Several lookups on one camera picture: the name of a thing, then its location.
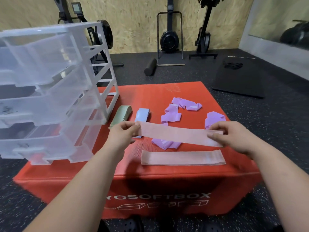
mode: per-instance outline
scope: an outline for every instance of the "plastic storage tower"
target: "plastic storage tower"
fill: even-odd
[[[0,155],[51,164],[89,160],[119,97],[105,38],[89,45],[85,30],[99,22],[0,32]],[[91,64],[104,51],[107,63]],[[103,67],[95,75],[93,67]],[[112,78],[102,79],[110,69]],[[103,93],[96,84],[108,82]],[[114,96],[107,106],[107,96]]]

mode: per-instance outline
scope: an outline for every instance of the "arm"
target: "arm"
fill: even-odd
[[[115,125],[104,146],[24,231],[97,231],[116,166],[139,128],[129,121]]]
[[[309,175],[238,122],[222,121],[210,129],[223,130],[224,135],[215,133],[209,138],[257,163],[284,230],[309,231]]]

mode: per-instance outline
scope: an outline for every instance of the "person's right hand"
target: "person's right hand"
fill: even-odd
[[[207,136],[210,139],[223,146],[230,146],[235,151],[250,157],[255,149],[265,143],[236,121],[219,121],[211,125],[209,129],[223,131],[223,135],[219,133],[208,134]]]

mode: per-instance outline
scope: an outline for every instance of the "person's left hand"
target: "person's left hand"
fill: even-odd
[[[119,157],[119,161],[122,160],[125,149],[129,144],[135,142],[132,137],[138,136],[138,130],[140,128],[140,124],[131,121],[122,121],[114,125],[109,132],[104,147],[114,152]]]

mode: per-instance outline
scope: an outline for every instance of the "purple latex band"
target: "purple latex band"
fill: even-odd
[[[164,150],[166,150],[167,148],[177,149],[181,144],[181,142],[172,142],[172,141],[166,141],[166,140],[163,140],[163,139],[156,139],[156,138],[153,138],[151,140],[151,143],[156,144],[158,147],[160,147]]]
[[[187,111],[198,111],[202,107],[200,103],[195,103],[183,98],[173,98],[172,103],[177,104],[181,108],[186,108]]]
[[[211,125],[217,123],[218,121],[226,121],[225,115],[222,115],[215,111],[207,113],[207,118],[205,120],[205,129],[209,129]]]
[[[161,116],[161,124],[167,122],[180,121],[181,113],[178,113],[178,106],[170,104],[167,109],[164,110],[166,114]]]

